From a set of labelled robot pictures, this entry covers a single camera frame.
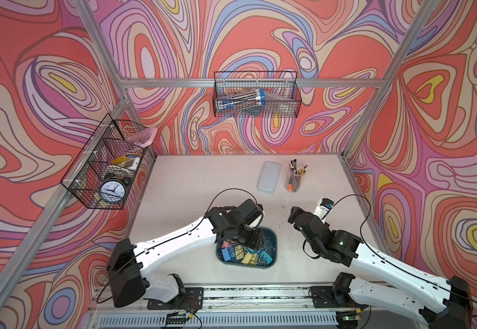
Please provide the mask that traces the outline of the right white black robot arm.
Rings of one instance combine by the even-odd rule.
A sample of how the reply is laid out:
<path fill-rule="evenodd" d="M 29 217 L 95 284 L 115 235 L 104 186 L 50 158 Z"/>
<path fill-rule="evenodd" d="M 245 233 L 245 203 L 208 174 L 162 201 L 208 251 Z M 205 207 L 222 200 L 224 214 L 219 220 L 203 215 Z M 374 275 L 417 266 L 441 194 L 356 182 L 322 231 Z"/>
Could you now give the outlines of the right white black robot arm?
<path fill-rule="evenodd" d="M 345 230 L 331 230 L 322 220 L 326 208 L 307 212 L 294 206 L 288 222 L 302 233 L 317 257 L 377 277 L 377 285 L 341 272 L 326 300 L 339 307 L 368 306 L 417 321 L 427 328 L 471 328 L 469 283 L 428 274 L 378 251 Z"/>

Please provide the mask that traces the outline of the black alarm clock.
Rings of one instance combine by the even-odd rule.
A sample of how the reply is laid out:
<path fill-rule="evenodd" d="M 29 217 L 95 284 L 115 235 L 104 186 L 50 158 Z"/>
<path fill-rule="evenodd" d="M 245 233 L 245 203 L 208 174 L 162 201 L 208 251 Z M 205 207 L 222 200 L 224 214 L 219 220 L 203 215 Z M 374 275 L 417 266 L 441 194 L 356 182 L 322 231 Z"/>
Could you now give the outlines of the black alarm clock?
<path fill-rule="evenodd" d="M 130 183 L 129 177 L 107 174 L 99 187 L 98 196 L 108 204 L 120 204 L 129 194 Z"/>

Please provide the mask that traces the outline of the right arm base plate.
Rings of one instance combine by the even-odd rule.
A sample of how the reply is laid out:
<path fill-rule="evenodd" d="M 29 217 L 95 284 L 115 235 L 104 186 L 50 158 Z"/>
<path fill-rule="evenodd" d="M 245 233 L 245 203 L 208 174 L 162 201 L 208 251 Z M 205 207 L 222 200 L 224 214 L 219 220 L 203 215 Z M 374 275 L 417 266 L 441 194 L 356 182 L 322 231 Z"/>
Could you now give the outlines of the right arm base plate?
<path fill-rule="evenodd" d="M 348 293 L 336 290 L 333 286 L 312 286 L 308 290 L 315 308 L 353 308 L 365 310 L 366 304 L 359 304 Z"/>

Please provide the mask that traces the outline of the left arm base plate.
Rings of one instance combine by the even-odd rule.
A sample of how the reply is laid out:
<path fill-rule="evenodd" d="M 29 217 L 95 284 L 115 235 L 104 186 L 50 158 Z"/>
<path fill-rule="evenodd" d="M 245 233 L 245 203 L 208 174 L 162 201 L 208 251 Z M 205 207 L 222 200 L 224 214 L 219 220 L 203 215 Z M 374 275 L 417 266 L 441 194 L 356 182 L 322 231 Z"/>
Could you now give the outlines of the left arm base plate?
<path fill-rule="evenodd" d="M 201 287 L 186 288 L 169 302 L 148 300 L 147 309 L 150 311 L 161 310 L 187 310 L 196 313 L 204 304 L 204 289 Z"/>

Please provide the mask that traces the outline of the clear blue-capped pen tube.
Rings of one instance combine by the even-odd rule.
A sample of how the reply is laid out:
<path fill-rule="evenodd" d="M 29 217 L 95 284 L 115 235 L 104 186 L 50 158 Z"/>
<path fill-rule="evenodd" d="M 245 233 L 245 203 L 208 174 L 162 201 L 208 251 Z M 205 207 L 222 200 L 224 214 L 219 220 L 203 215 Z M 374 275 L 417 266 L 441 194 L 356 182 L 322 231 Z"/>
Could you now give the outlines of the clear blue-capped pen tube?
<path fill-rule="evenodd" d="M 264 89 L 251 89 L 216 98 L 217 112 L 261 110 L 266 103 Z"/>

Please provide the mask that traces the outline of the clear pen cup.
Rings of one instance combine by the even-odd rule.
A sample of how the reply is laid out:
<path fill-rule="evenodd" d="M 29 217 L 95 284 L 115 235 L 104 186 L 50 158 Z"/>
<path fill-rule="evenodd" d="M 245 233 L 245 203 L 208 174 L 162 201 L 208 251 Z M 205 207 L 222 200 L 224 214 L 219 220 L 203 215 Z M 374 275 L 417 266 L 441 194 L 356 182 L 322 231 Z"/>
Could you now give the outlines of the clear pen cup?
<path fill-rule="evenodd" d="M 285 189 L 296 193 L 301 189 L 302 181 L 309 168 L 309 164 L 303 165 L 296 158 L 289 162 L 289 170 L 286 175 Z"/>

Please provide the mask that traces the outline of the yellow white box in basket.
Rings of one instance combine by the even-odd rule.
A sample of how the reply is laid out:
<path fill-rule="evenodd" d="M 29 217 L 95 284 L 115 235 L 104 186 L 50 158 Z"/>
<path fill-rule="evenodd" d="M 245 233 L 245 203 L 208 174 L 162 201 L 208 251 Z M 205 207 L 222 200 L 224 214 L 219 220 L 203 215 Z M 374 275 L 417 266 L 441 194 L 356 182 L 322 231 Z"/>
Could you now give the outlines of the yellow white box in basket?
<path fill-rule="evenodd" d="M 141 157 L 138 154 L 126 154 L 110 161 L 114 166 L 130 171 L 136 171 L 140 164 Z"/>

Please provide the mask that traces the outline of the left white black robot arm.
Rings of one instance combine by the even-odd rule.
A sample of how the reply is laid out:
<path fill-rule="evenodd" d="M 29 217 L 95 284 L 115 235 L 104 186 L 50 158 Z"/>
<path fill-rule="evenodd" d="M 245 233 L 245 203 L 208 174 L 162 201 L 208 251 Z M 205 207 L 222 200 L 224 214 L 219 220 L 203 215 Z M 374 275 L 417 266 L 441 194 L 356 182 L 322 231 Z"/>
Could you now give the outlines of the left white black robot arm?
<path fill-rule="evenodd" d="M 248 199 L 239 206 L 210 208 L 190 225 L 160 238 L 139 243 L 123 239 L 106 267 L 114 306 L 123 308 L 141 298 L 167 303 L 183 294 L 177 274 L 163 275 L 157 270 L 195 249 L 221 241 L 263 248 L 264 232 L 259 227 L 263 218 L 263 206 Z"/>

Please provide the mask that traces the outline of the pink item in basket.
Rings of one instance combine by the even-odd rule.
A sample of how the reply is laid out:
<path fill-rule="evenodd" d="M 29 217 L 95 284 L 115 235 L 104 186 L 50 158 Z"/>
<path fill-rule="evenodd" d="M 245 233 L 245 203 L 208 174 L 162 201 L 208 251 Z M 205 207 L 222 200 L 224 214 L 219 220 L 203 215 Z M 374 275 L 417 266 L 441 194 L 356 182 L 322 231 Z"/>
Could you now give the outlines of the pink item in basket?
<path fill-rule="evenodd" d="M 147 148 L 150 146 L 157 135 L 156 127 L 148 127 L 147 129 L 138 132 L 130 137 L 126 138 L 126 141 L 137 145 L 140 148 Z"/>

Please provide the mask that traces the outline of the blue binder clip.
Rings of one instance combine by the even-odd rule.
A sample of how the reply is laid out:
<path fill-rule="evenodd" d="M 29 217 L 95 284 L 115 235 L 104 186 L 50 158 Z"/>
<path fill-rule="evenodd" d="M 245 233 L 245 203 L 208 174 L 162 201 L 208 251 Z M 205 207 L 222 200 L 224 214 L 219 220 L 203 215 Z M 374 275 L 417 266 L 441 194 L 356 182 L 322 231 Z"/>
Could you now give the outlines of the blue binder clip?
<path fill-rule="evenodd" d="M 229 253 L 229 250 L 226 248 L 226 249 L 222 249 L 221 250 L 221 253 L 222 253 L 222 257 L 223 257 L 223 260 L 225 262 L 228 262 L 231 260 L 231 256 L 230 256 L 230 253 Z"/>
<path fill-rule="evenodd" d="M 237 260 L 241 259 L 241 256 L 242 256 L 242 247 L 241 246 L 230 245 L 227 248 L 227 251 L 228 251 L 231 259 L 237 259 Z"/>

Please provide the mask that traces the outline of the light blue pencil case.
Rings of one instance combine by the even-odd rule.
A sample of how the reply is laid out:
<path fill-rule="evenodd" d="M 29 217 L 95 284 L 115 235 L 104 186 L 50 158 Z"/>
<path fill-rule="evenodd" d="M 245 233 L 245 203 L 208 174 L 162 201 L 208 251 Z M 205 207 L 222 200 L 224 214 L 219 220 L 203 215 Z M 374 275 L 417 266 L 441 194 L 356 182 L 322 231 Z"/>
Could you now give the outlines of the light blue pencil case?
<path fill-rule="evenodd" d="M 263 193 L 273 194 L 278 183 L 280 167 L 279 163 L 266 161 L 263 164 L 258 179 L 257 190 Z"/>

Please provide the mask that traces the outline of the yellow binder clip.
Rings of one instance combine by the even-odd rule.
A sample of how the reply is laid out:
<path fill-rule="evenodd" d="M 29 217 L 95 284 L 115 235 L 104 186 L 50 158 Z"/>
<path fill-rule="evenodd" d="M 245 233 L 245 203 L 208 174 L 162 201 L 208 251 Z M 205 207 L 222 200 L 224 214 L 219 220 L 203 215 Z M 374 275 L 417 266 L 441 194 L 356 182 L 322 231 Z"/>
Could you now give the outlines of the yellow binder clip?
<path fill-rule="evenodd" d="M 256 266 L 258 264 L 259 260 L 259 255 L 258 254 L 251 254 L 251 253 L 246 253 L 244 258 L 242 259 L 241 263 L 243 265 L 248 265 L 248 266 Z"/>

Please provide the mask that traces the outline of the teal binder clip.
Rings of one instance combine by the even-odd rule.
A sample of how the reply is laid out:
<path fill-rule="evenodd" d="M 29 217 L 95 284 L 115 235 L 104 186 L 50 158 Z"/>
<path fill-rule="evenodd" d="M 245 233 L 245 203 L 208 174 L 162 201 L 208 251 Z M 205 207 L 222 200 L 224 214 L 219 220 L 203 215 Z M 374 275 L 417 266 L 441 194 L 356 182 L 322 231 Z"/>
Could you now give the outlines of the teal binder clip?
<path fill-rule="evenodd" d="M 273 258 L 266 252 L 260 253 L 260 257 L 263 260 L 263 263 L 270 265 L 273 262 Z"/>

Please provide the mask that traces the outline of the dark teal storage tray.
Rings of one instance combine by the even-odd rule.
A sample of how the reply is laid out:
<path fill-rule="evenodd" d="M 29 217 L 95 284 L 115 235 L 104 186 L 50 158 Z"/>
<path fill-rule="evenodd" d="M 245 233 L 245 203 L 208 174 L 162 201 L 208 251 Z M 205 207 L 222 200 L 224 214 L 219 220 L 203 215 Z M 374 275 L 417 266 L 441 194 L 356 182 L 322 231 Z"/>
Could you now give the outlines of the dark teal storage tray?
<path fill-rule="evenodd" d="M 245 247 L 244 245 L 241 245 L 241 244 L 238 244 L 238 243 L 232 243 L 232 242 L 229 242 L 230 245 L 233 245 L 233 246 L 241 246 L 242 247 L 242 256 L 241 256 L 241 259 L 231 259 L 230 261 L 228 262 L 225 262 L 223 260 L 223 257 L 222 257 L 222 253 L 221 253 L 221 246 L 223 244 L 223 241 L 220 241 L 216 244 L 216 258 L 223 264 L 226 264 L 226 265 L 235 265 L 235 266 L 239 266 L 239 267 L 248 267 L 248 268 L 259 268 L 259 269 L 268 269 L 270 267 L 272 267 L 276 260 L 277 260 L 277 251 L 278 251 L 278 240 L 277 240 L 277 237 L 274 233 L 274 231 L 272 231 L 271 229 L 268 229 L 268 228 L 262 228 L 262 231 L 264 233 L 264 245 L 259 249 L 259 250 L 254 250 L 254 249 L 251 249 L 251 248 L 247 248 Z M 263 260 L 261 259 L 260 257 L 260 253 L 266 251 L 272 258 L 273 258 L 273 262 L 270 264 L 270 265 L 267 265 L 265 263 L 263 263 Z M 258 254 L 259 255 L 259 260 L 258 260 L 258 264 L 256 266 L 248 266 L 248 265 L 243 265 L 241 263 L 242 259 L 244 258 L 245 254 L 246 253 L 255 253 L 255 254 Z"/>

